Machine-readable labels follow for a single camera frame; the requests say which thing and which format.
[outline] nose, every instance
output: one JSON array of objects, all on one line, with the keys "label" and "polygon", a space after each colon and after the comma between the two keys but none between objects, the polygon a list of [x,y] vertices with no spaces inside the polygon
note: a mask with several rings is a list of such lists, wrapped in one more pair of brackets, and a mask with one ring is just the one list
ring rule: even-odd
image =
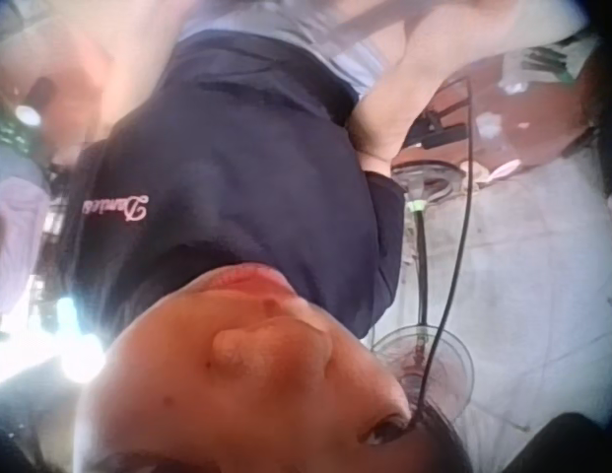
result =
[{"label": "nose", "polygon": [[286,315],[219,333],[211,367],[257,387],[303,392],[321,385],[331,355],[329,334]]}]

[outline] lip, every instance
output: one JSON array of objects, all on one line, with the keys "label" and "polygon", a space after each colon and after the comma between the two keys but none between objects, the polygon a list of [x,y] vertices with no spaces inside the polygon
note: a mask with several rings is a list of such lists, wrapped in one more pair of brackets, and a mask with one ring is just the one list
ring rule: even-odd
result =
[{"label": "lip", "polygon": [[190,283],[187,289],[194,292],[238,291],[258,296],[296,293],[283,274],[257,263],[215,269]]}]

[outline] bright light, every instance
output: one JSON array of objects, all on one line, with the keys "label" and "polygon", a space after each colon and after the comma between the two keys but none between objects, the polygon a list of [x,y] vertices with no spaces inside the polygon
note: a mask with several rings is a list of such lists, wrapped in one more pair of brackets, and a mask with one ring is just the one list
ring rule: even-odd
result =
[{"label": "bright light", "polygon": [[30,106],[19,105],[14,112],[17,115],[17,118],[19,118],[19,120],[25,125],[39,127],[42,123],[40,114]]},{"label": "bright light", "polygon": [[49,333],[26,332],[0,343],[0,383],[58,354]]},{"label": "bright light", "polygon": [[102,371],[106,358],[102,343],[93,334],[64,340],[60,365],[67,378],[86,384]]},{"label": "bright light", "polygon": [[518,169],[520,166],[522,166],[521,160],[509,161],[508,163],[505,163],[504,165],[494,169],[487,180],[488,182],[491,182],[493,180],[500,179],[501,177],[506,177],[512,172],[514,172],[516,169]]}]

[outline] white tiled floor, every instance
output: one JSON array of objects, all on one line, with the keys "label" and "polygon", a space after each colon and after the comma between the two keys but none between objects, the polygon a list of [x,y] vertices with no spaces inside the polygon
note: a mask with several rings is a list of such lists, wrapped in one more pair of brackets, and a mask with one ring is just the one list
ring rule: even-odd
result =
[{"label": "white tiled floor", "polygon": [[[612,221],[598,182],[598,166],[584,153],[475,195],[448,330],[475,364],[472,404],[457,424],[483,471],[506,466],[561,413],[600,423],[611,415]],[[434,325],[463,209],[456,199],[428,212]],[[406,273],[404,307],[398,301],[387,313],[375,339],[416,321],[415,268]]]}]

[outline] cord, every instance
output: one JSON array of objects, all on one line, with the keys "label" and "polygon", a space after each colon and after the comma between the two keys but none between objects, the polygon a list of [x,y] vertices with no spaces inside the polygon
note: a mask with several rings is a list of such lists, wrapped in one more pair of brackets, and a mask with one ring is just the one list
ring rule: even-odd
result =
[{"label": "cord", "polygon": [[459,272],[461,270],[461,263],[463,261],[463,252],[465,250],[465,242],[467,240],[467,233],[468,233],[468,228],[470,225],[470,215],[472,213],[472,186],[474,184],[474,172],[473,172],[474,170],[473,169],[474,130],[472,127],[472,120],[473,120],[474,114],[473,114],[473,107],[472,107],[472,86],[470,84],[469,77],[465,77],[462,81],[455,81],[455,82],[465,82],[465,88],[467,91],[467,96],[469,98],[468,111],[467,111],[468,133],[469,133],[468,141],[467,141],[467,160],[468,160],[467,184],[468,185],[467,185],[467,196],[466,196],[466,201],[465,201],[465,214],[463,217],[463,226],[461,229],[461,239],[459,241],[459,248],[456,253],[456,260],[454,263],[454,271],[452,273],[452,281],[450,283],[450,290],[447,295],[447,301],[445,303],[445,307],[443,309],[442,320],[437,329],[435,340],[433,341],[433,345],[431,346],[431,351],[426,361],[426,369],[424,370],[424,374],[422,376],[422,384],[421,384],[420,392],[417,398],[417,410],[415,411],[415,415],[413,416],[414,419],[413,421],[411,421],[411,424],[415,424],[415,422],[419,420],[422,416],[422,410],[424,408],[426,392],[428,389],[428,379],[431,373],[431,368],[433,367],[433,360],[435,359],[435,353],[437,352],[437,346],[442,338],[443,331],[445,330],[445,325],[450,315],[450,310],[452,309],[452,303],[454,302],[454,296],[456,294],[456,285],[459,279]]},{"label": "cord", "polygon": [[424,212],[418,210],[413,212],[415,216],[415,228],[417,230],[417,253],[418,253],[418,290],[419,308],[417,323],[421,326],[428,325],[428,256],[426,251],[426,228],[424,226]]}]

